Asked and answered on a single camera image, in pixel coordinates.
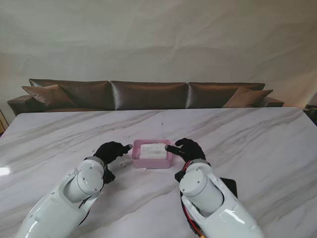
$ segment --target cylindrical joint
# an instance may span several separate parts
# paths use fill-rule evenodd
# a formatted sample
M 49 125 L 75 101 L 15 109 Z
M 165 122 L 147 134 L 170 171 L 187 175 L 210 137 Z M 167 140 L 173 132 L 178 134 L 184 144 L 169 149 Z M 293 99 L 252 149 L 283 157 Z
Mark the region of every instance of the cylindrical joint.
M 64 188 L 64 195 L 78 203 L 98 192 L 104 184 L 102 174 L 96 169 L 81 170 Z
M 179 184 L 179 189 L 204 216 L 209 216 L 223 203 L 220 190 L 199 169 L 186 173 Z

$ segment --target white wall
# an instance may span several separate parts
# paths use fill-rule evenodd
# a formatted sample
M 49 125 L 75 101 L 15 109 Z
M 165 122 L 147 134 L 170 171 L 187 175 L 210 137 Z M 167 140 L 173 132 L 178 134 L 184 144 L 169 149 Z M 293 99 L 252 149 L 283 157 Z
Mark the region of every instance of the white wall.
M 316 0 L 1 0 L 0 109 L 28 78 L 264 82 L 317 90 Z

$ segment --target pink tray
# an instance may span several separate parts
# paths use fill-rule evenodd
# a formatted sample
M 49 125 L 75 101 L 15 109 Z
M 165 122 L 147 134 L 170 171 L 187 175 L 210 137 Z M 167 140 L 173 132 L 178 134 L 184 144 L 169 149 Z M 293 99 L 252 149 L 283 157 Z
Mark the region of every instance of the pink tray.
M 141 159 L 140 150 L 143 144 L 164 143 L 171 145 L 170 140 L 135 140 L 132 150 L 133 165 L 136 168 L 168 169 L 172 165 L 172 153 L 167 152 L 166 159 Z

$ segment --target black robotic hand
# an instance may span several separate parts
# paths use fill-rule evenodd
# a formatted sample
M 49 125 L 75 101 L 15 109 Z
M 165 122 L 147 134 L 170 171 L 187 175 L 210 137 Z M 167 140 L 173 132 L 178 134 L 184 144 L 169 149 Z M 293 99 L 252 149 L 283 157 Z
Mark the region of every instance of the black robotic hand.
M 132 145 L 123 146 L 118 142 L 107 142 L 99 147 L 94 156 L 101 159 L 105 165 L 110 164 L 117 157 L 127 154 Z
M 108 164 L 114 161 L 117 157 L 127 154 L 129 150 L 132 149 L 132 145 L 123 146 L 118 142 L 107 142 L 99 147 L 94 156 L 101 159 L 105 166 L 106 170 L 104 173 L 104 184 L 108 184 L 115 179 L 113 173 L 108 169 Z
M 203 159 L 206 160 L 205 154 L 199 144 L 197 142 L 183 138 L 181 140 L 176 141 L 176 146 L 181 146 L 180 148 L 175 146 L 167 145 L 165 149 L 168 152 L 171 152 L 175 155 L 179 155 L 183 158 L 185 162 L 195 160 L 195 159 Z

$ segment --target marble table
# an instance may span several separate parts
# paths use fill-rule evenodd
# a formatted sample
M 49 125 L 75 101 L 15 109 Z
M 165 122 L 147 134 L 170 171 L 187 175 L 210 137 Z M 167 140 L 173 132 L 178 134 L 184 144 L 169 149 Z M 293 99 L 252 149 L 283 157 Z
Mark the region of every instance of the marble table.
M 317 237 L 317 127 L 298 108 L 32 113 L 0 138 L 0 237 L 19 228 L 35 203 L 107 141 L 188 137 L 238 197 L 267 238 Z M 170 169 L 111 170 L 89 217 L 72 238 L 195 238 Z

